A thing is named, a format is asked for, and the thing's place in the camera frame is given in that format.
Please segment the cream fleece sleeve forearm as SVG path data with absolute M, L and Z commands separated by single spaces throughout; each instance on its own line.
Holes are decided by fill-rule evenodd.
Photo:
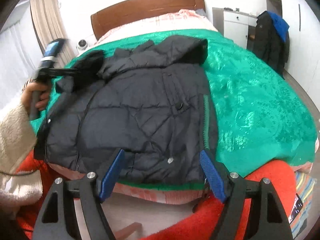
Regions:
M 21 102 L 1 110 L 1 212 L 10 219 L 20 207 L 37 202 L 43 193 L 40 171 L 13 176 L 36 143 Z

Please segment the person's left hand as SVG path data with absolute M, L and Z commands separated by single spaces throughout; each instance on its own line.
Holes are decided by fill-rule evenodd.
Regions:
M 40 92 L 39 101 L 35 104 L 35 107 L 42 111 L 44 110 L 49 102 L 51 85 L 44 84 L 41 82 L 31 82 L 29 83 L 22 92 L 21 103 L 25 107 L 27 113 L 30 112 L 31 100 L 33 92 Z

